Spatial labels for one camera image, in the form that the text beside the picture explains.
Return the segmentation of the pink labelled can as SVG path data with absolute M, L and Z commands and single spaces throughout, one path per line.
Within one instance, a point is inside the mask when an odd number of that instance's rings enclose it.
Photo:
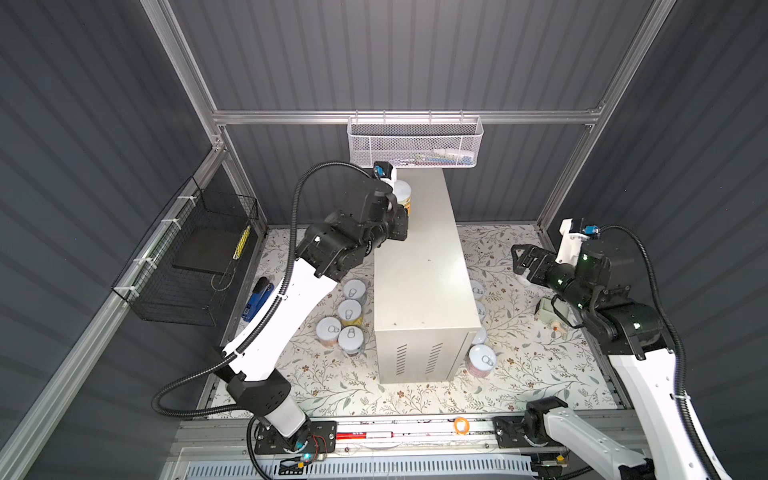
M 466 357 L 467 371 L 477 378 L 486 378 L 495 369 L 497 356 L 491 347 L 485 344 L 473 345 Z

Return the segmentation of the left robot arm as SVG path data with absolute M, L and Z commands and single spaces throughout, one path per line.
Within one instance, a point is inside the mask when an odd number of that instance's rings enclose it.
M 277 361 L 317 304 L 374 249 L 388 240 L 405 240 L 408 230 L 408 212 L 394 193 L 396 168 L 390 162 L 377 161 L 370 169 L 351 164 L 350 169 L 361 177 L 348 188 L 342 208 L 299 235 L 303 187 L 312 175 L 333 165 L 315 165 L 297 182 L 286 267 L 270 297 L 270 305 L 261 309 L 249 326 L 224 347 L 214 366 L 160 388 L 151 400 L 156 413 L 188 419 L 244 410 L 251 413 L 254 421 L 275 430 L 288 451 L 300 451 L 308 444 L 311 422 L 292 398 L 291 384 L 277 370 Z M 163 405 L 167 394 L 211 374 L 224 376 L 232 403 L 196 410 Z

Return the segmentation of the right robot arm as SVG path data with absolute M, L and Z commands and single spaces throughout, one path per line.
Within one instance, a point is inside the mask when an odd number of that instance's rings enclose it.
M 618 375 L 643 429 L 649 455 L 629 449 L 579 417 L 566 401 L 530 401 L 518 428 L 536 447 L 557 443 L 605 479 L 726 479 L 686 389 L 682 338 L 663 308 L 645 245 L 625 226 L 649 281 L 651 304 L 630 298 L 618 276 L 627 268 L 616 249 L 600 242 L 608 227 L 566 219 L 557 251 L 533 244 L 511 248 L 513 271 L 563 301 L 591 334 Z

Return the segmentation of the yellow orange labelled can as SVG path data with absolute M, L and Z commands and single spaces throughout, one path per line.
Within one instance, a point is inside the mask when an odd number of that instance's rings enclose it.
M 398 204 L 405 209 L 408 215 L 411 215 L 412 188 L 410 184 L 404 180 L 396 180 L 393 186 L 393 193 Z

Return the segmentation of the green labelled can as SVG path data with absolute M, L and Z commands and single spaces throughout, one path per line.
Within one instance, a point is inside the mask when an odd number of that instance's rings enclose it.
M 315 334 L 317 340 L 327 348 L 333 348 L 338 344 L 338 337 L 343 326 L 336 317 L 324 317 L 316 325 Z

